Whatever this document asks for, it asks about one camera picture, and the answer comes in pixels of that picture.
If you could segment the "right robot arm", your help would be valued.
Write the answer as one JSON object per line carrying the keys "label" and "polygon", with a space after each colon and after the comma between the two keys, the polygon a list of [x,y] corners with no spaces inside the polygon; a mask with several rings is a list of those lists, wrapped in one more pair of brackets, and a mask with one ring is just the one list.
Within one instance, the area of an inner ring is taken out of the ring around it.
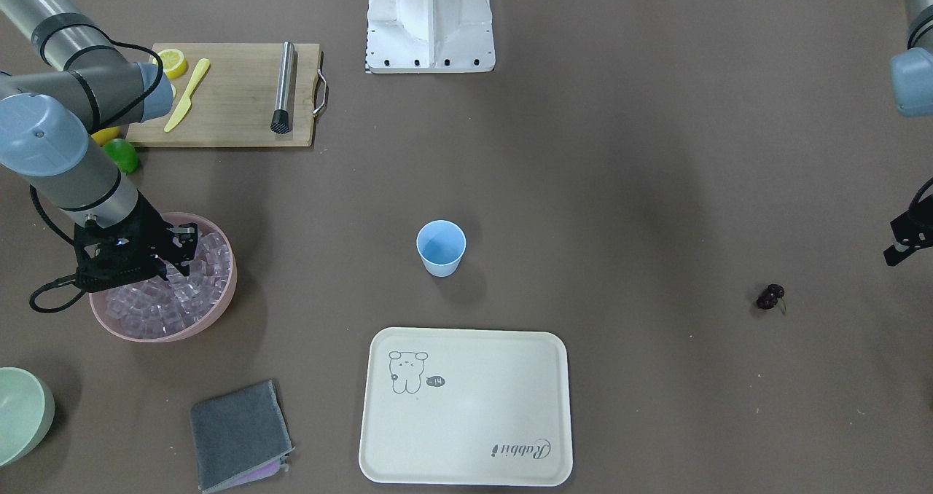
{"label": "right robot arm", "polygon": [[77,267],[53,287],[85,294],[121,287],[170,266],[183,275],[198,228],[163,216],[93,140],[166,115],[173,95],[160,57],[133,62],[70,0],[2,0],[2,12],[50,72],[2,76],[2,165],[74,223]]}

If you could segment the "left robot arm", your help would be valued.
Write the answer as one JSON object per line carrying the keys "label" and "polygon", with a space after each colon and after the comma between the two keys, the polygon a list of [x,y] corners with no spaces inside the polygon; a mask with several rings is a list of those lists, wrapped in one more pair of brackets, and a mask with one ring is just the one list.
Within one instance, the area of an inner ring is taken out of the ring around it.
{"label": "left robot arm", "polygon": [[[906,50],[889,63],[897,112],[906,118],[932,113],[932,0],[905,0]],[[888,266],[896,266],[932,245],[932,179],[918,189],[907,209],[890,222],[893,244],[884,252]]]}

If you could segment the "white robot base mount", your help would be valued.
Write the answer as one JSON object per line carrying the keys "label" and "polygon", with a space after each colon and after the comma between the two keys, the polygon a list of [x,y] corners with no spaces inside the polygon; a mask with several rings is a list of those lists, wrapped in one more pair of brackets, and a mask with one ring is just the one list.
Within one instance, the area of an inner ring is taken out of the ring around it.
{"label": "white robot base mount", "polygon": [[367,0],[366,72],[466,74],[495,67],[491,0]]}

